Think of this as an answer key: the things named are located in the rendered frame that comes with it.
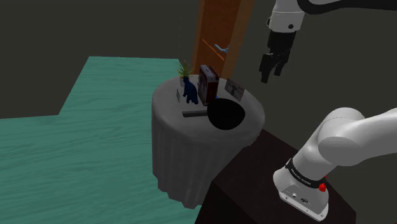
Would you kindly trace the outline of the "brown wooden door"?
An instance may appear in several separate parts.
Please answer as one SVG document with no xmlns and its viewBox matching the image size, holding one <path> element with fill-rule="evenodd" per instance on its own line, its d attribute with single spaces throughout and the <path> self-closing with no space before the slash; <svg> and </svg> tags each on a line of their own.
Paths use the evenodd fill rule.
<svg viewBox="0 0 397 224">
<path fill-rule="evenodd" d="M 192 67 L 212 66 L 221 78 L 233 75 L 255 0 L 200 0 Z"/>
</svg>

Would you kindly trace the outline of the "small potted green plant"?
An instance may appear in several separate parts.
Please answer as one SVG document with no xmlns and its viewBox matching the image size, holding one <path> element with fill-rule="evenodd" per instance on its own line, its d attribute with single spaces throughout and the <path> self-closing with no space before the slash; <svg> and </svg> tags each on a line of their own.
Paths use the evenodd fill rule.
<svg viewBox="0 0 397 224">
<path fill-rule="evenodd" d="M 184 87 L 185 86 L 184 79 L 190 78 L 190 76 L 194 72 L 194 68 L 189 63 L 187 63 L 187 61 L 184 61 L 182 64 L 178 65 L 176 72 L 179 76 L 180 86 Z"/>
</svg>

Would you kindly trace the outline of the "dark robot stand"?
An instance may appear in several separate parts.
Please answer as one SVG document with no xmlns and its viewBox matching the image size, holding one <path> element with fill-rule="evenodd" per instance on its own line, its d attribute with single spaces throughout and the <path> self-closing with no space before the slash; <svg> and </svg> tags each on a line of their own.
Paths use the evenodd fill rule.
<svg viewBox="0 0 397 224">
<path fill-rule="evenodd" d="M 356 224 L 356 212 L 331 186 L 329 211 L 318 222 L 283 201 L 273 174 L 297 153 L 263 130 L 212 180 L 195 224 Z"/>
</svg>

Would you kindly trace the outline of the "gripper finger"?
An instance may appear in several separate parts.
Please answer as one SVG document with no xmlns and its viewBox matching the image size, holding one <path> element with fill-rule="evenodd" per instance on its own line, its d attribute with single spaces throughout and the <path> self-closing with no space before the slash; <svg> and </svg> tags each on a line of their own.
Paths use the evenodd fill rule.
<svg viewBox="0 0 397 224">
<path fill-rule="evenodd" d="M 285 66 L 285 64 L 288 63 L 288 59 L 289 59 L 289 55 L 281 55 L 275 65 L 274 68 L 274 75 L 275 76 L 280 76 L 283 67 Z"/>
<path fill-rule="evenodd" d="M 275 66 L 275 59 L 273 53 L 265 53 L 262 56 L 259 72 L 261 72 L 261 82 L 267 83 L 271 70 Z"/>
</svg>

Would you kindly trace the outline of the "grey picture frame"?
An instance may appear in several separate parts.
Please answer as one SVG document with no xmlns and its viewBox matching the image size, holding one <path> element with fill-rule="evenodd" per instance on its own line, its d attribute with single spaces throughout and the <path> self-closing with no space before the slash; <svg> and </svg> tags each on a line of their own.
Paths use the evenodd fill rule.
<svg viewBox="0 0 397 224">
<path fill-rule="evenodd" d="M 241 101 L 245 92 L 245 88 L 231 78 L 227 78 L 225 90 L 238 101 Z"/>
</svg>

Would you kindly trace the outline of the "dark red box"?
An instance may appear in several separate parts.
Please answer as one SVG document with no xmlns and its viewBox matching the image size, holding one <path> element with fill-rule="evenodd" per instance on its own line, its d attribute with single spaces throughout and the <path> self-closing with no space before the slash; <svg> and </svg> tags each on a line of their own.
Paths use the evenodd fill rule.
<svg viewBox="0 0 397 224">
<path fill-rule="evenodd" d="M 204 106 L 216 98 L 219 75 L 212 66 L 200 65 L 198 76 L 198 96 Z"/>
</svg>

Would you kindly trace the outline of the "dark blue animal figure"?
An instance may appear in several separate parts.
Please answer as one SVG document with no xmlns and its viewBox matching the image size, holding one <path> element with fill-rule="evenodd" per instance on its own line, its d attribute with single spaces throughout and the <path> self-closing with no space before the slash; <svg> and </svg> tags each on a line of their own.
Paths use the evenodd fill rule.
<svg viewBox="0 0 397 224">
<path fill-rule="evenodd" d="M 186 102 L 192 102 L 194 104 L 198 104 L 198 95 L 197 95 L 197 89 L 195 85 L 189 81 L 189 78 L 185 76 L 183 78 L 183 83 L 185 84 L 184 86 L 184 93 L 183 97 L 186 97 Z"/>
</svg>

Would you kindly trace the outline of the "round grey draped table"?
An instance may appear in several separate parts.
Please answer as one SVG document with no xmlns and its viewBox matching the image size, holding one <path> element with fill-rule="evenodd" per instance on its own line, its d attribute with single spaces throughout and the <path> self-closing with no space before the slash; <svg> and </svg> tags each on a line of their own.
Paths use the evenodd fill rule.
<svg viewBox="0 0 397 224">
<path fill-rule="evenodd" d="M 185 208 L 201 205 L 211 181 L 243 148 L 252 145 L 264 126 L 261 103 L 248 91 L 239 104 L 246 116 L 232 130 L 219 130 L 208 117 L 185 118 L 202 104 L 186 103 L 181 79 L 164 81 L 153 93 L 151 132 L 153 175 L 158 188 Z"/>
</svg>

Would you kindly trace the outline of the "black frying pan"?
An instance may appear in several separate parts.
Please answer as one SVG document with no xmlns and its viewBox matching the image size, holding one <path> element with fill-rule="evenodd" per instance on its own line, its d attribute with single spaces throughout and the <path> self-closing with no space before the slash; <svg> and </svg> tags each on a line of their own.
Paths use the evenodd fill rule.
<svg viewBox="0 0 397 224">
<path fill-rule="evenodd" d="M 246 112 L 237 102 L 218 98 L 212 100 L 205 110 L 183 111 L 185 118 L 207 116 L 210 123 L 219 130 L 232 130 L 245 119 Z"/>
</svg>

